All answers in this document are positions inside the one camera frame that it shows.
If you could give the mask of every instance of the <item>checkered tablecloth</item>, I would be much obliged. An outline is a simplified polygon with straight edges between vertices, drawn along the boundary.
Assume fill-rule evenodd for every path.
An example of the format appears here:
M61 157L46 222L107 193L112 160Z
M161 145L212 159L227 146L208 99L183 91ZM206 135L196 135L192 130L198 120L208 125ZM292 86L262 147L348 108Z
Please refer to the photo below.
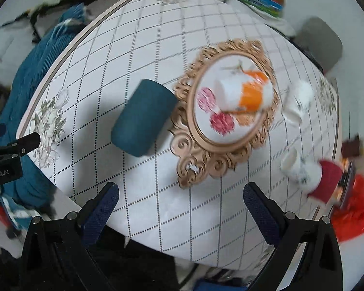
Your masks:
M147 156L130 156L111 143L111 128L142 79L172 90L202 47L235 38L262 42L281 101L292 82L311 82L315 102L301 126L287 124L280 106L266 145L253 150L248 162L186 190L179 188L179 158L170 151L171 123ZM57 59L19 129L22 135L41 134L41 146L29 156L79 205L108 181L119 186L120 200L108 221L116 231L176 257L246 269L267 247L243 203L247 182L301 218L311 218L316 209L280 173L279 163L291 146L311 160L332 156L336 112L319 99L321 78L290 42L227 4L126 0L101 14Z

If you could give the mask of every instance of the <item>paper cup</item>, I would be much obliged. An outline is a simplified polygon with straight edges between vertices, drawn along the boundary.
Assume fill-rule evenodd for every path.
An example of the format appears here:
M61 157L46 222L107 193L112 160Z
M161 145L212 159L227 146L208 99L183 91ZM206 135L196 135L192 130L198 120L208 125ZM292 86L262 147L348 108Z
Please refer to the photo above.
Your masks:
M322 177L322 167L319 163L304 161L299 152L292 148L280 163L280 170L306 194L313 192Z
M311 107L313 98L314 91L309 82L299 80L291 84L282 115L290 124L300 125L303 116Z
M216 80L214 95L223 112L255 113L271 106L274 90L266 75L249 71Z

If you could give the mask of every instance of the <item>white flower print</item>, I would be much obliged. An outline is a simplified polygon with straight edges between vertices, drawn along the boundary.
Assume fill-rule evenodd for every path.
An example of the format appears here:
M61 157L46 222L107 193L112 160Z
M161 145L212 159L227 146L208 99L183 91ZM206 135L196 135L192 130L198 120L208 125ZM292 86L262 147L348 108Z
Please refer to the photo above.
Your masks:
M38 162L40 168L49 167L59 159L56 151L59 139L66 123L66 118L62 118L62 107L69 101L69 91L63 88L58 95L49 103L43 102L41 109L34 114L32 121L35 123L34 132L40 135L40 145L34 150L34 162Z

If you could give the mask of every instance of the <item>orange and white cup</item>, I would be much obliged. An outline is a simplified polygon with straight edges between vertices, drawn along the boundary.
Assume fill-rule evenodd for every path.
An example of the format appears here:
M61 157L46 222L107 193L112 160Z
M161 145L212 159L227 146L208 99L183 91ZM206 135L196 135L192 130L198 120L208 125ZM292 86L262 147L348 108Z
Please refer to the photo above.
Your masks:
M263 72L246 71L216 80L214 95L223 112L255 113L271 106L274 89Z

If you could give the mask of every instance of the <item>black cable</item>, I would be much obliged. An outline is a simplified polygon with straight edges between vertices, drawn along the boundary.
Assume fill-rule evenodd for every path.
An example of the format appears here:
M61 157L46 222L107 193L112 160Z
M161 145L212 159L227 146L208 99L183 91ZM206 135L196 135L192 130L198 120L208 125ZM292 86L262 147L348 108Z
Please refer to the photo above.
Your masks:
M185 279L183 279L182 282L179 284L179 286L178 286L179 289L181 289L185 284L187 284L187 282L191 279L191 277L196 272L197 268L198 268L198 264L195 263L192 270L187 274Z

